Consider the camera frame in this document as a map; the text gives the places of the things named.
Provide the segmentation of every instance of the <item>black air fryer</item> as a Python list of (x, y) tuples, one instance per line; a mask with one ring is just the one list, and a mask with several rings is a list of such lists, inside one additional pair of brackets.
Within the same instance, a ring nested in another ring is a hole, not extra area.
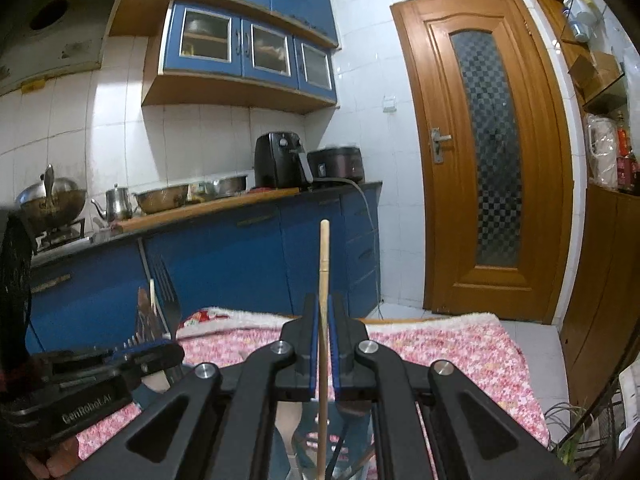
[(255, 141), (256, 187), (308, 187), (313, 177), (300, 137), (293, 132), (269, 132)]

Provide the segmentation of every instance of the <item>stainless steel pot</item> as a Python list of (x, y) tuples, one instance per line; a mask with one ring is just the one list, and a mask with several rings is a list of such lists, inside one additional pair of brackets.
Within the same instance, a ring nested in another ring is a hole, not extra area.
[(233, 196), (237, 193), (246, 191), (246, 175), (230, 176), (220, 178), (212, 182), (199, 182), (195, 189), (191, 189), (191, 194), (204, 201), (215, 200)]
[(152, 189), (134, 196), (143, 212), (148, 215), (183, 206), (187, 202), (189, 184)]
[(96, 200), (91, 199), (100, 218), (111, 223), (115, 220), (128, 220), (133, 216), (128, 187), (118, 187), (118, 184), (114, 184), (113, 189), (108, 190), (104, 195), (107, 199), (106, 211), (100, 207)]
[(78, 184), (70, 178), (55, 178), (51, 164), (40, 180), (15, 199), (36, 236), (73, 222), (86, 201), (86, 190), (78, 189)]

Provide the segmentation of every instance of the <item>glass cabinet door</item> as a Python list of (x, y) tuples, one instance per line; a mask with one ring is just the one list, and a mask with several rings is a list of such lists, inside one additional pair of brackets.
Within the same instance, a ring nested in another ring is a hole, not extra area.
[(293, 41), (289, 34), (242, 20), (242, 75), (296, 88)]
[(296, 38), (296, 60), (300, 90), (335, 101), (334, 73), (329, 53)]
[(240, 75), (239, 21), (225, 12), (174, 5), (164, 68)]

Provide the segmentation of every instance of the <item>plastic bag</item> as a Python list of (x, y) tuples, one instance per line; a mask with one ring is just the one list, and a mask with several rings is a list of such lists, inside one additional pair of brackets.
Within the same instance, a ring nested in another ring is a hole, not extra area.
[(616, 123), (608, 117), (586, 114), (584, 116), (587, 159), (591, 173), (600, 186), (618, 188), (618, 134)]

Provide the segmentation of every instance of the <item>metal screw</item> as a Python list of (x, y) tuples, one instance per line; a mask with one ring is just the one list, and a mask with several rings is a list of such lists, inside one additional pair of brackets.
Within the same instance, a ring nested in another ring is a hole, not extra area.
[(286, 341), (276, 341), (271, 345), (271, 351), (274, 354), (286, 354), (289, 350), (291, 350), (291, 345)]
[(358, 348), (363, 354), (375, 354), (378, 351), (378, 343), (365, 339), (358, 343)]
[(199, 379), (209, 379), (216, 374), (216, 367), (211, 363), (200, 363), (196, 366), (196, 377)]
[(433, 370), (438, 375), (451, 375), (454, 370), (453, 364), (449, 361), (445, 361), (444, 359), (434, 362), (431, 366), (433, 366)]

